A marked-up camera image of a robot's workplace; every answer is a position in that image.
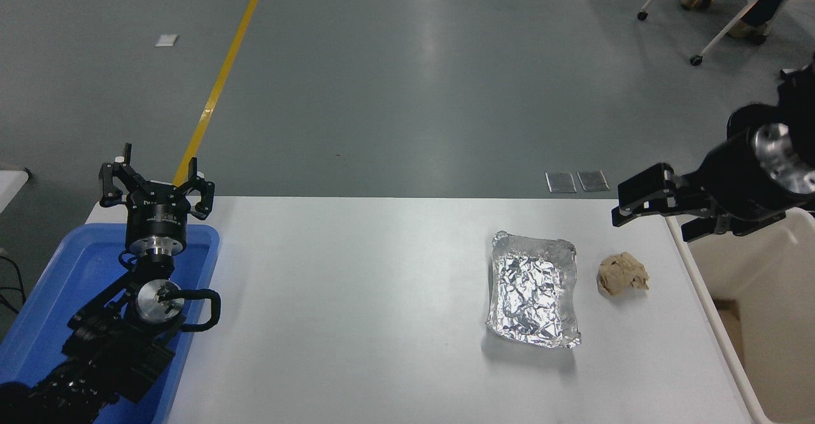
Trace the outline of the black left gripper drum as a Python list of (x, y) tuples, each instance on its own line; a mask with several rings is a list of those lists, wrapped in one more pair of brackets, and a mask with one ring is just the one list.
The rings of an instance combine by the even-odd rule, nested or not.
[(149, 237), (187, 240), (187, 215), (191, 204), (172, 185), (152, 185), (126, 195), (125, 240), (137, 242)]

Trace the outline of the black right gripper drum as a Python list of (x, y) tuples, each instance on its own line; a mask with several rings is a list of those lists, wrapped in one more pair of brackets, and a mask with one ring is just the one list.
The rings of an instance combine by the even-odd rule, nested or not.
[(730, 216), (764, 221), (805, 204), (805, 160), (786, 127), (748, 127), (710, 151), (701, 185)]

